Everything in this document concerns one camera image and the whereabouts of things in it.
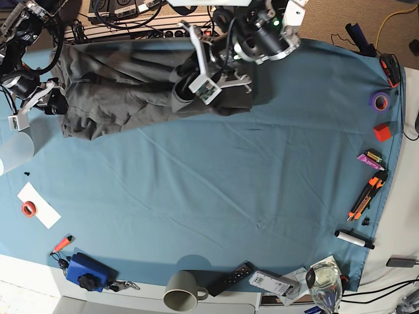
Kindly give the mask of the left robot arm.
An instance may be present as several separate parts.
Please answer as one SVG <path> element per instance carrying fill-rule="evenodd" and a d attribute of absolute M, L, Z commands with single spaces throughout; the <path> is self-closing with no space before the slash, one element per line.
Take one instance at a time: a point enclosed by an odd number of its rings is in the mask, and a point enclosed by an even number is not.
<path fill-rule="evenodd" d="M 194 52 L 177 73 L 179 97 L 209 105 L 227 88 L 252 91 L 252 79 L 239 68 L 282 60 L 301 45 L 298 30 L 306 1 L 208 1 L 215 8 L 211 21 L 222 35 L 207 35 L 185 20 L 179 27 L 189 34 Z"/>

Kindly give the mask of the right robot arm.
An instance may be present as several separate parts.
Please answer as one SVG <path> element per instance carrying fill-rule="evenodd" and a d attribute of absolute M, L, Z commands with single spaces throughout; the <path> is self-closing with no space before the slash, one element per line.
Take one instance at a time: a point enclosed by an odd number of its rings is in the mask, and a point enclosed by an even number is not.
<path fill-rule="evenodd" d="M 64 47 L 60 11 L 66 1 L 21 1 L 1 25 L 1 93 L 12 114 L 35 107 L 47 115 L 64 115 L 68 103 L 64 86 L 54 77 L 41 81 L 58 63 Z M 28 47 L 47 30 L 56 49 L 44 68 L 32 69 L 22 60 Z"/>

